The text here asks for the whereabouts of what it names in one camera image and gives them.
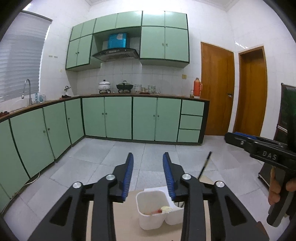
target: ceiling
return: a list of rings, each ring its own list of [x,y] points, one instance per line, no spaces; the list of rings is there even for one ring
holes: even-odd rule
[[[88,4],[92,6],[99,2],[103,2],[107,0],[85,0],[85,1],[87,1]],[[195,1],[207,3],[224,10],[229,10],[239,0],[195,0]]]

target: orange thermos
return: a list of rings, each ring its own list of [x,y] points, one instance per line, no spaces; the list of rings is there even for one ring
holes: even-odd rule
[[[193,86],[193,95],[200,97],[200,91],[202,90],[202,83],[198,78],[195,79],[194,81],[194,86]]]

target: pot lid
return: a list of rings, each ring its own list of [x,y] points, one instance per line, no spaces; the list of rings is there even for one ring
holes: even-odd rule
[[[110,83],[108,81],[106,81],[106,80],[103,80],[102,82],[99,83],[99,85],[100,84],[107,84],[107,85],[109,84],[110,85]]]
[[[132,84],[129,84],[126,80],[124,80],[122,83],[120,83],[118,85],[132,85]]]

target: window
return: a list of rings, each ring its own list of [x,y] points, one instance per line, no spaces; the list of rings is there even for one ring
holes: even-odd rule
[[[42,50],[50,23],[21,12],[5,33],[0,42],[0,102],[21,97],[26,79],[31,81],[31,93],[39,92]]]

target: wall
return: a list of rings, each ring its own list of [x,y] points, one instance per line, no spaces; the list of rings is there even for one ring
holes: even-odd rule
[[[187,13],[190,42],[190,64],[184,69],[163,66],[142,66],[139,60],[102,63],[100,69],[78,73],[78,94],[98,93],[97,84],[111,82],[112,91],[123,80],[143,87],[156,85],[164,94],[189,96],[193,81],[201,78],[200,42],[207,42],[234,51],[233,33],[227,13],[221,9],[192,0],[111,0],[90,8],[87,20],[118,12],[166,10]]]
[[[261,136],[273,139],[279,117],[281,83],[296,86],[296,43],[277,14],[262,0],[240,0],[229,11],[234,40],[241,46],[264,46],[268,93]],[[238,53],[244,49],[235,45],[234,106],[229,129],[235,121],[239,92]]]
[[[71,95],[77,94],[77,73],[65,71],[65,63],[72,27],[86,21],[89,9],[85,0],[33,0],[27,9],[53,20],[44,43],[40,74],[40,92],[47,100],[59,98],[66,85],[71,86]],[[0,109],[11,111],[26,105],[28,98],[19,97],[0,103]]]

